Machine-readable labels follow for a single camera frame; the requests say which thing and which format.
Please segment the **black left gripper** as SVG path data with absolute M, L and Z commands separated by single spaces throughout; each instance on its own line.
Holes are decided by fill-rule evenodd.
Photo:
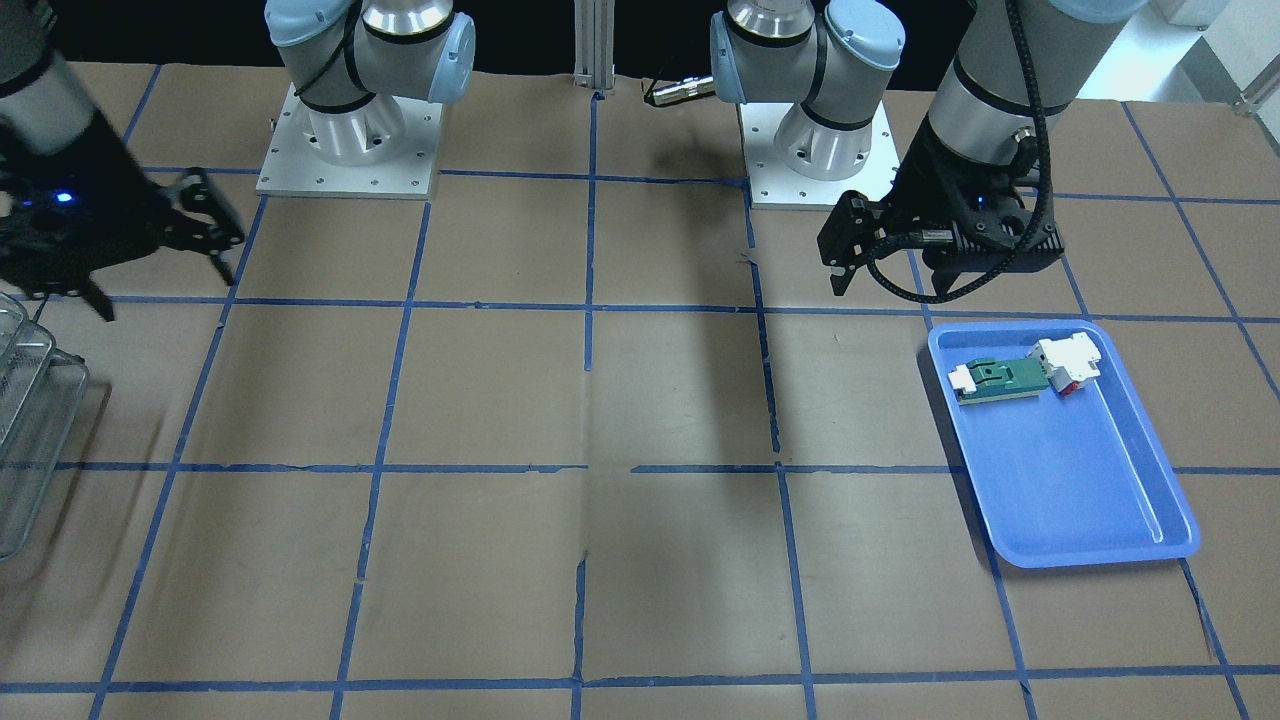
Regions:
M 948 231 L 950 243 L 925 249 L 931 283 L 940 301 L 964 297 L 963 273 L 986 273 L 1007 259 L 1030 224 L 1033 211 L 1019 184 L 1039 181 L 1041 142 L 1019 129 L 1012 160 L 987 165 L 946 146 L 931 126 L 920 126 L 899 165 L 884 200 L 893 233 Z

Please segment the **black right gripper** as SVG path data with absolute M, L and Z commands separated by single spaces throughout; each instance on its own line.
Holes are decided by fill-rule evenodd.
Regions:
M 205 256 L 227 287 L 237 284 L 224 252 L 244 241 L 244 229 L 205 169 L 191 167 L 170 184 L 150 179 L 101 115 L 49 155 L 4 120 L 3 193 L 12 200 L 3 217 L 3 282 L 32 299 L 81 297 L 114 322 L 113 301 L 92 274 L 159 249 Z

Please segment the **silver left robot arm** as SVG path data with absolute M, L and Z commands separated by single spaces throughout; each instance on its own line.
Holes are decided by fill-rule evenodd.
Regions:
M 846 190 L 815 242 L 844 295 L 865 269 L 892 295 L 947 304 L 1064 254 L 1050 132 L 1138 1 L 978 1 L 890 191 Z M 844 181 L 908 47 L 879 1 L 730 1 L 710 19 L 710 73 L 724 102 L 783 102 L 783 164 Z

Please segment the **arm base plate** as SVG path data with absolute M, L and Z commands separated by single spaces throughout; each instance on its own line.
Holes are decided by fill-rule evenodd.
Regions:
M 289 88 L 256 190 L 270 197 L 428 201 L 445 110 L 380 94 L 353 111 L 326 114 Z
M 751 204 L 773 210 L 829 210 L 854 190 L 873 201 L 890 192 L 899 154 L 884 105 L 854 131 L 815 124 L 796 104 L 739 106 Z

